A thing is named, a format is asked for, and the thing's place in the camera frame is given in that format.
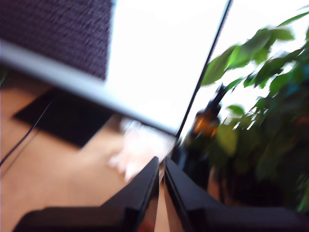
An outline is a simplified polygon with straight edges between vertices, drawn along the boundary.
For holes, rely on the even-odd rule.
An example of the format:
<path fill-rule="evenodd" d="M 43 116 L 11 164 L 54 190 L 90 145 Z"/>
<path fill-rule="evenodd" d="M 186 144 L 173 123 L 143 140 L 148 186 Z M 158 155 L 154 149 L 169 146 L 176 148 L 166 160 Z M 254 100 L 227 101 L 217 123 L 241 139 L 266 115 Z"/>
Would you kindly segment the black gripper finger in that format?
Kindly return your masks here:
<path fill-rule="evenodd" d="M 104 232 L 153 232 L 159 197 L 159 161 L 154 157 L 118 193 L 106 201 Z"/>
<path fill-rule="evenodd" d="M 225 207 L 197 186 L 169 157 L 164 159 L 164 186 L 171 232 L 205 232 L 206 210 Z"/>

